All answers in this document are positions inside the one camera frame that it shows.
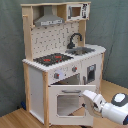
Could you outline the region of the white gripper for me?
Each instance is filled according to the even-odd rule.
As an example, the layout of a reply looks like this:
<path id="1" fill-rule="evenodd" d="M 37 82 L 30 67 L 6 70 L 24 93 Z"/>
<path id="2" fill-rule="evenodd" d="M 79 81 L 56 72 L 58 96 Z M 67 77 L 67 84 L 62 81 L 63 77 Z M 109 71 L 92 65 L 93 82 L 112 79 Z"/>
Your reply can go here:
<path id="1" fill-rule="evenodd" d="M 89 90 L 85 90 L 82 96 L 89 114 L 94 117 L 101 117 L 103 106 L 106 103 L 106 100 L 103 98 L 103 96 Z"/>

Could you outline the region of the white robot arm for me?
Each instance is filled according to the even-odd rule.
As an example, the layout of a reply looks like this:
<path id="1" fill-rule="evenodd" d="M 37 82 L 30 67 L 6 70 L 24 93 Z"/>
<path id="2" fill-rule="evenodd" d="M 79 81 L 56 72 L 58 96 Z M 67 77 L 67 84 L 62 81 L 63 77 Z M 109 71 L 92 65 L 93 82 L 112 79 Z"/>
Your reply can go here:
<path id="1" fill-rule="evenodd" d="M 120 125 L 128 124 L 128 95 L 117 93 L 111 102 L 107 102 L 101 94 L 85 90 L 82 94 L 89 114 L 94 117 L 107 118 Z"/>

